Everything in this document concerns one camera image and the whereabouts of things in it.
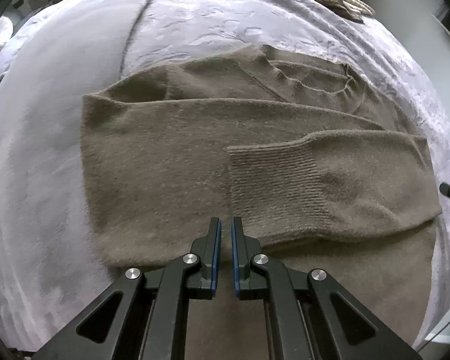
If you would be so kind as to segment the brown knit sweater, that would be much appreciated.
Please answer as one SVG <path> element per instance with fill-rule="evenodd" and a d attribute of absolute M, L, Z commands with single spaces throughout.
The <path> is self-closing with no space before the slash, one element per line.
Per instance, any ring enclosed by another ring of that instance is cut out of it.
<path fill-rule="evenodd" d="M 247 46 L 146 68 L 82 99 L 92 238 L 108 267 L 158 267 L 213 216 L 289 267 L 329 271 L 401 339 L 431 294 L 428 143 L 351 67 Z"/>

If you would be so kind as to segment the plain lavender fleece blanket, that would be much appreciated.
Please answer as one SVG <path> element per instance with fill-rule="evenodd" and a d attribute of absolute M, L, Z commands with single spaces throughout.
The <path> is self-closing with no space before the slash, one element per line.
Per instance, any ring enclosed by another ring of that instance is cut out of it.
<path fill-rule="evenodd" d="M 107 287 L 80 158 L 82 98 L 118 81 L 149 0 L 64 0 L 0 83 L 0 338 L 38 350 Z"/>

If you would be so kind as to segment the lavender embossed bedspread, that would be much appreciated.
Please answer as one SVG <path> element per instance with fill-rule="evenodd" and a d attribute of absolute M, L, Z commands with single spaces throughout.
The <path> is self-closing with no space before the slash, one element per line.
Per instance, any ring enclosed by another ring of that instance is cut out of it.
<path fill-rule="evenodd" d="M 20 45 L 9 43 L 2 50 L 0 83 L 17 53 L 38 31 L 40 13 L 25 26 Z M 158 64 L 184 63 L 249 46 L 269 46 L 351 67 L 371 88 L 392 96 L 426 138 L 441 213 L 431 294 L 418 336 L 409 344 L 418 345 L 450 308 L 450 200 L 438 192 L 441 182 L 450 183 L 450 125 L 424 71 L 380 22 L 365 19 L 354 24 L 312 0 L 149 0 L 131 31 L 121 77 L 112 85 Z M 81 129 L 80 158 L 82 164 Z M 83 164 L 82 188 L 93 253 L 107 270 L 110 285 L 124 269 L 142 266 L 103 263 L 92 238 Z"/>

